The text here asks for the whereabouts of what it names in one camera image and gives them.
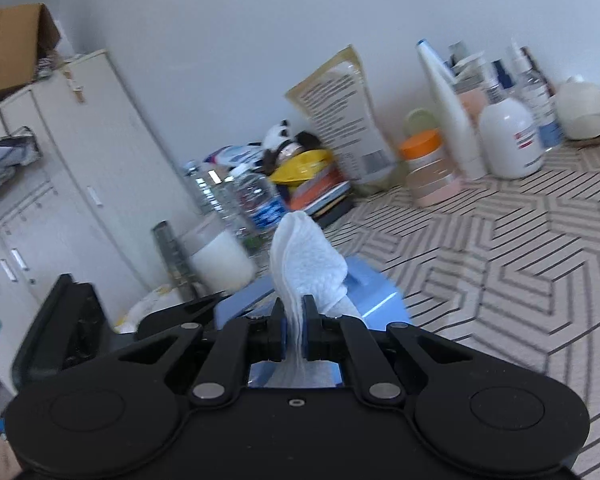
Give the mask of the blue plastic container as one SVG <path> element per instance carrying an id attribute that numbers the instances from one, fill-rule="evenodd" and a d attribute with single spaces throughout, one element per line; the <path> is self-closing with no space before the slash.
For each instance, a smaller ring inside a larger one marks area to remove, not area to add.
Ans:
<path id="1" fill-rule="evenodd" d="M 411 323 L 403 294 L 382 274 L 358 257 L 347 257 L 348 274 L 343 284 L 356 312 L 370 330 L 384 330 L 391 322 Z M 276 299 L 270 274 L 263 274 L 214 308 L 214 328 L 222 330 L 233 318 L 247 315 L 260 318 L 271 314 Z M 262 361 L 251 365 L 249 387 L 272 387 L 271 379 L 279 363 Z M 306 379 L 300 388 L 329 388 L 342 384 L 335 362 L 318 362 L 318 376 Z"/>

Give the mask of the white cleaning wipe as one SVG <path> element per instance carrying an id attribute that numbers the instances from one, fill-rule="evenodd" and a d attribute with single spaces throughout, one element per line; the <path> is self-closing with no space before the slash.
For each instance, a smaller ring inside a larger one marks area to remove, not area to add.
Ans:
<path id="1" fill-rule="evenodd" d="M 336 385 L 332 364 L 302 356 L 306 334 L 302 298 L 311 296 L 317 311 L 329 318 L 360 315 L 348 297 L 348 265 L 326 240 L 321 228 L 303 211 L 288 212 L 279 223 L 270 250 L 274 289 L 282 300 L 288 326 L 286 358 L 268 388 L 330 388 Z"/>

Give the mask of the grey metal grater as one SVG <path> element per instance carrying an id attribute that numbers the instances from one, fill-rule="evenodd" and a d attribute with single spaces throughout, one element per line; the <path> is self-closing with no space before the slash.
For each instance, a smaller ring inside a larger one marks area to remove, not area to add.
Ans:
<path id="1" fill-rule="evenodd" d="M 171 284 L 180 292 L 184 301 L 197 299 L 198 292 L 195 287 L 193 271 L 173 234 L 169 222 L 161 221 L 157 223 L 152 228 L 151 233 Z"/>

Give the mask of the clear water bottle blue label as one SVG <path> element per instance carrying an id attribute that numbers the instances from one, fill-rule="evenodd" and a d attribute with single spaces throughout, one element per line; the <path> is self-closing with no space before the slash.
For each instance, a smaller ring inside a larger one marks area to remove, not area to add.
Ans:
<path id="1" fill-rule="evenodd" d="M 236 200 L 256 230 L 272 234 L 288 212 L 276 187 L 263 174 L 253 171 L 247 164 L 230 170 Z"/>

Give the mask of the stack of flat boxes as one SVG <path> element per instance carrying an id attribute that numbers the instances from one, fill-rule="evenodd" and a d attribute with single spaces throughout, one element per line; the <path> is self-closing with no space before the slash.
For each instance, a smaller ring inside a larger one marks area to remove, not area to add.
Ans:
<path id="1" fill-rule="evenodd" d="M 331 226 L 354 206 L 350 182 L 335 165 L 321 170 L 290 194 L 288 208 L 302 210 L 322 229 Z"/>

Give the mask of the clear empty plastic bottle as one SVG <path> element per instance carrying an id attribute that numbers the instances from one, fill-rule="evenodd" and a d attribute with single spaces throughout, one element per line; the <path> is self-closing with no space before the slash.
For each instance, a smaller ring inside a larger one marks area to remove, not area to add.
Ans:
<path id="1" fill-rule="evenodd" d="M 234 234 L 247 234 L 242 215 L 216 170 L 208 162 L 190 160 L 184 168 L 185 182 L 202 214 L 217 214 Z"/>

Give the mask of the yellow snack bag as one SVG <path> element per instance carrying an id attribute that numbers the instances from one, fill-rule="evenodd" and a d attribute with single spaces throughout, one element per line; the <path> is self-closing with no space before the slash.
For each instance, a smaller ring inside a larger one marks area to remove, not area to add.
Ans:
<path id="1" fill-rule="evenodd" d="M 305 151 L 283 162 L 271 175 L 274 184 L 299 186 L 313 179 L 334 161 L 329 150 Z"/>

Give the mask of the white blue tube package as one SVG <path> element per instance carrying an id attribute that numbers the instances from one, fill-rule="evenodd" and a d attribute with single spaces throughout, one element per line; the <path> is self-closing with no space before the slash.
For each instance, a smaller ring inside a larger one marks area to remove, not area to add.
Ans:
<path id="1" fill-rule="evenodd" d="M 227 145 L 208 155 L 204 161 L 226 168 L 235 168 L 241 164 L 250 166 L 260 164 L 263 150 L 260 145 Z"/>

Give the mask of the orange lid plastic jar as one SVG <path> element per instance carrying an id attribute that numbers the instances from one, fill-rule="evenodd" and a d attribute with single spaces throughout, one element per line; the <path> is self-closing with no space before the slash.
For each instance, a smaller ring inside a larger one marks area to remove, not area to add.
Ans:
<path id="1" fill-rule="evenodd" d="M 456 179 L 455 166 L 446 154 L 438 129 L 409 136 L 399 146 L 407 166 L 406 186 L 417 195 L 428 195 Z"/>

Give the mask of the panda plush toy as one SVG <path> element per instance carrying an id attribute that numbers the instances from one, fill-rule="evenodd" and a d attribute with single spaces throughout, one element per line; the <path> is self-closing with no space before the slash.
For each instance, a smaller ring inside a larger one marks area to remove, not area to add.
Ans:
<path id="1" fill-rule="evenodd" d="M 263 156 L 262 167 L 267 174 L 272 174 L 294 156 L 321 146 L 321 141 L 313 133 L 300 131 L 291 133 L 287 119 L 268 129 L 261 143 Z"/>

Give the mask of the pink round cosmetic case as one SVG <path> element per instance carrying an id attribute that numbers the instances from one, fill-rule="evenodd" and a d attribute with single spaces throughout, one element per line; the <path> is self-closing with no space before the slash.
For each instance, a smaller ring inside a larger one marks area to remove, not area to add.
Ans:
<path id="1" fill-rule="evenodd" d="M 408 187 L 419 207 L 430 207 L 457 195 L 462 179 L 455 171 L 420 168 L 408 177 Z"/>

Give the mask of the beige printed food pouch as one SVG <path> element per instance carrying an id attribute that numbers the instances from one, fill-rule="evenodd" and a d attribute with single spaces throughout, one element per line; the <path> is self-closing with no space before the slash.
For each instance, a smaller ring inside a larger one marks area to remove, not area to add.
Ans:
<path id="1" fill-rule="evenodd" d="M 338 169 L 362 195 L 396 184 L 400 160 L 379 128 L 363 65 L 352 46 L 340 50 L 286 92 L 335 156 Z"/>

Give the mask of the white pump dispenser bottle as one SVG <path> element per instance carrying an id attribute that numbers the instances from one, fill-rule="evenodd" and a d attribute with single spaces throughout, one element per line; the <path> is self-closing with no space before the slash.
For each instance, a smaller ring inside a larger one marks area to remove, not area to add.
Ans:
<path id="1" fill-rule="evenodd" d="M 505 180 L 528 177 L 544 162 L 544 148 L 533 116 L 504 91 L 493 66 L 483 58 L 480 72 L 488 104 L 479 115 L 478 133 L 490 173 Z"/>

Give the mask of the brown cardboard box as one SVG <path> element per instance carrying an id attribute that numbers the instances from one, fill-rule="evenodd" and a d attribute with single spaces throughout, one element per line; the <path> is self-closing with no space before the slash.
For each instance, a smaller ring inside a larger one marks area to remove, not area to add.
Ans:
<path id="1" fill-rule="evenodd" d="M 43 3 L 0 9 L 0 100 L 33 80 L 38 60 L 60 41 Z"/>

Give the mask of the clear spray bottle blue label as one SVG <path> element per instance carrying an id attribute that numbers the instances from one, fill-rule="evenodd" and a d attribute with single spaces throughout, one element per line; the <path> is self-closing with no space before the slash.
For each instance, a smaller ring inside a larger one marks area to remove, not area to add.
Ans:
<path id="1" fill-rule="evenodd" d="M 510 40 L 509 55 L 515 72 L 516 92 L 533 116 L 544 150 L 557 148 L 562 144 L 564 135 L 550 95 L 550 87 L 533 68 L 516 40 Z"/>

